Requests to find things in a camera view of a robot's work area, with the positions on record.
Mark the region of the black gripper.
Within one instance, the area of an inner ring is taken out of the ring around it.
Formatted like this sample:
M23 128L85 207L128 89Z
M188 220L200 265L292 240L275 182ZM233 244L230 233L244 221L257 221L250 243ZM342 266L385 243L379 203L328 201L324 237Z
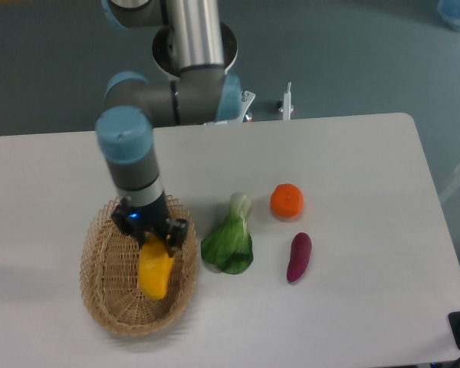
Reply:
M164 243L171 258L182 248L188 234L186 219L170 218L165 192L142 206L134 206L131 199L123 197L111 219L120 232L133 238L139 247L145 244L147 232L154 233Z

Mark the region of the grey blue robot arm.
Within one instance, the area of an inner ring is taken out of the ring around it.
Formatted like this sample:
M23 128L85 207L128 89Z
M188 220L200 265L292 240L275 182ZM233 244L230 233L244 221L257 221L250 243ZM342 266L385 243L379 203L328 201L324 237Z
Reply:
M139 245L153 233L173 256L183 246L189 225L169 214L153 128L237 118L241 83L225 70L217 2L105 1L103 10L121 28L162 25L172 37L169 53L176 59L178 77L151 84L132 71L114 75L95 131L120 197L113 222Z

